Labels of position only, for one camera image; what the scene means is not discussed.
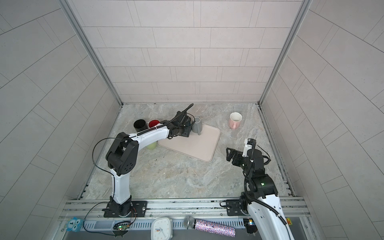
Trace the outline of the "light green mug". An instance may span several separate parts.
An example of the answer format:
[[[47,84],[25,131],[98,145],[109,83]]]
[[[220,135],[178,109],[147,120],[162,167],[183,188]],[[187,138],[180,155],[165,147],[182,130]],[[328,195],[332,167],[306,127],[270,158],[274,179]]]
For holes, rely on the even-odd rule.
[[[146,148],[149,150],[153,150],[156,148],[156,146],[157,146],[157,142],[154,142],[152,144],[147,145]]]

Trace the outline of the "white mug red inside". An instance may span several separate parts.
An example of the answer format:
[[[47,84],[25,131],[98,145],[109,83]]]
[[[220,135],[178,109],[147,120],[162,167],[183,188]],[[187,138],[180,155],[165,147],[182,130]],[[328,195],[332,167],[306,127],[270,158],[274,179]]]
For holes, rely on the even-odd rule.
[[[155,126],[157,126],[159,123],[160,123],[160,121],[157,120],[157,119],[151,120],[151,121],[149,121],[149,123],[148,123],[148,127],[149,127],[149,128],[155,127]]]

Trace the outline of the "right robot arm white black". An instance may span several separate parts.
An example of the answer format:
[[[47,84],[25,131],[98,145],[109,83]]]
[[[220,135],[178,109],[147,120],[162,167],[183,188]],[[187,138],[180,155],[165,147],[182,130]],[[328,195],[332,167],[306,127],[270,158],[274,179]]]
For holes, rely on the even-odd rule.
[[[263,240],[293,240],[294,235],[282,210],[278,190],[265,166],[271,162],[269,154],[257,149],[252,139],[243,151],[226,149],[226,160],[240,167],[244,174],[244,191],[240,196],[241,211],[256,224]]]

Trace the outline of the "black mug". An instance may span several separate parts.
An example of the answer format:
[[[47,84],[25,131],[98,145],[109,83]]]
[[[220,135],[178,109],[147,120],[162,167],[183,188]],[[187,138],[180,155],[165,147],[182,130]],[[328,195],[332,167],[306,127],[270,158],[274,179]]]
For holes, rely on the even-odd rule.
[[[135,128],[136,132],[139,133],[141,131],[148,129],[148,125],[147,125],[147,122],[145,120],[139,119],[139,120],[136,120],[134,122],[134,128]]]

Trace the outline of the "pink faceted mug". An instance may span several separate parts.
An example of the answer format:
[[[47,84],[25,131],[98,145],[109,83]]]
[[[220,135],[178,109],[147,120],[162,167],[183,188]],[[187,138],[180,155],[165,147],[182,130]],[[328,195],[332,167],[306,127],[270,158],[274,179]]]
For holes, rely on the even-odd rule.
[[[243,116],[238,112],[233,112],[230,114],[230,120],[229,120],[229,127],[232,130],[238,129],[241,121],[243,119]]]

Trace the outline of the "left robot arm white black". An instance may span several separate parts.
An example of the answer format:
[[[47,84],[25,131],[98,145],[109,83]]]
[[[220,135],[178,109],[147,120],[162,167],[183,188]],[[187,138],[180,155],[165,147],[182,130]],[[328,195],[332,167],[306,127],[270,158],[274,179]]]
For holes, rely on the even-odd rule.
[[[113,193],[102,209],[104,217],[126,217],[134,213],[136,207],[132,203],[130,191],[130,172],[134,169],[138,153],[141,149],[164,139],[174,137],[188,138],[195,120],[188,116],[188,110],[194,104],[190,104],[183,111],[178,111],[171,120],[164,120],[151,128],[134,134],[119,133],[113,138],[113,143],[106,154],[108,172],[113,177]]]

